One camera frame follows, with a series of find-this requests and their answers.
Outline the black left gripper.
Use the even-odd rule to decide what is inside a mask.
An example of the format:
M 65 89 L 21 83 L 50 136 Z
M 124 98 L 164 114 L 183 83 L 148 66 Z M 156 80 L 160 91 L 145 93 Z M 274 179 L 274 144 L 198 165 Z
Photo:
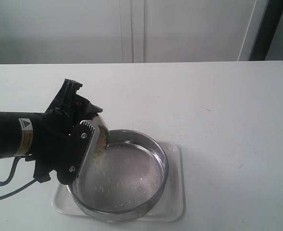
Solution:
M 34 151 L 34 179 L 40 183 L 49 181 L 55 170 L 56 159 L 72 129 L 82 120 L 93 120 L 103 111 L 88 99 L 77 94 L 82 84 L 65 79 L 60 90 L 40 117 L 38 145 Z

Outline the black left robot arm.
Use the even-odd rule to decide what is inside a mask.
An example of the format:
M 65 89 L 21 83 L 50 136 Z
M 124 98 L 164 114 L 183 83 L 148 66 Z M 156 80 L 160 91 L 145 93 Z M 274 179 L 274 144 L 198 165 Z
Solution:
M 102 112 L 77 94 L 81 83 L 65 79 L 44 113 L 0 112 L 0 159 L 23 156 L 35 161 L 33 178 L 61 184 L 77 178 L 94 133 L 92 120 Z

